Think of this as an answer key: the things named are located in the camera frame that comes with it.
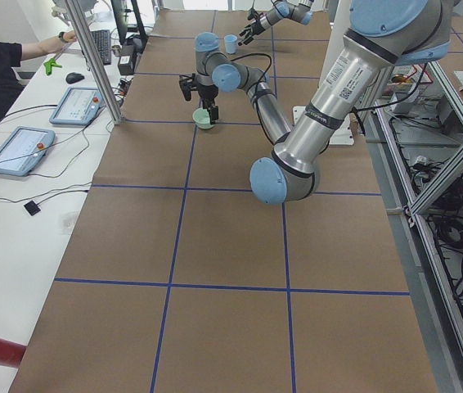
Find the keyboard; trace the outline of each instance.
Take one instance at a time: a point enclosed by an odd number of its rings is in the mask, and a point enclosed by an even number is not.
[[[111,36],[108,29],[93,30],[93,42],[101,55],[102,64],[111,64]]]

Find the green bowl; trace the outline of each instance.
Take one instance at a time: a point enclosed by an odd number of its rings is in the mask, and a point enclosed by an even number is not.
[[[193,112],[193,121],[196,122],[200,129],[211,129],[214,124],[209,122],[209,113],[206,109],[198,108]]]

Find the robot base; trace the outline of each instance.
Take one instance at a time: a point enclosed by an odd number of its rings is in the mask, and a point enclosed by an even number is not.
[[[297,120],[303,114],[305,106],[294,106],[294,124],[297,124]],[[350,119],[349,115],[344,119],[343,124],[337,129],[330,138],[330,145],[345,145],[352,146],[355,141],[353,140],[352,130],[349,128]]]

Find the human arm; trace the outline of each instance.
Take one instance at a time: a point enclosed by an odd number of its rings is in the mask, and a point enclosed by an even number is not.
[[[63,39],[67,43],[74,43],[77,41],[77,37],[75,36],[75,32],[73,30],[65,32]],[[59,52],[64,46],[65,43],[63,43],[58,36],[44,39],[38,43],[23,43],[22,55],[20,59],[29,60],[36,57],[46,56],[49,53]]]

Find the table surface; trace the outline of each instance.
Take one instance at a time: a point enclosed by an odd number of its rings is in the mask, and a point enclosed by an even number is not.
[[[112,29],[113,25],[96,22],[91,29]],[[112,86],[117,86],[120,79],[116,60],[113,57],[112,64],[105,67]],[[72,71],[85,75],[83,81],[73,86],[96,86],[78,43],[72,44],[57,62],[62,68],[53,68],[52,75],[47,76],[44,67],[36,72],[10,113],[31,106],[57,104],[69,87],[65,76]],[[68,169],[57,178],[0,176],[0,197],[40,202],[54,194],[47,194],[51,190],[73,185],[79,186],[69,190],[90,188],[93,172],[113,128],[110,114],[105,109],[84,133],[78,133],[80,129],[50,124],[52,111],[53,108],[40,108],[7,117],[0,124],[0,145],[21,125],[52,129],[59,144],[47,153],[33,173],[55,176],[70,164]],[[71,162],[84,148],[86,150]],[[0,337],[28,343],[86,195],[70,192],[55,196],[42,203],[41,212],[33,217],[23,207],[27,201],[0,201]],[[0,392],[8,390],[15,373],[13,368],[0,367]]]
[[[364,139],[321,155],[317,193],[266,206],[248,174],[271,145],[244,93],[193,124],[194,37],[245,22],[161,12],[11,393],[437,391]],[[272,56],[291,119],[329,37],[317,13],[236,55]]]

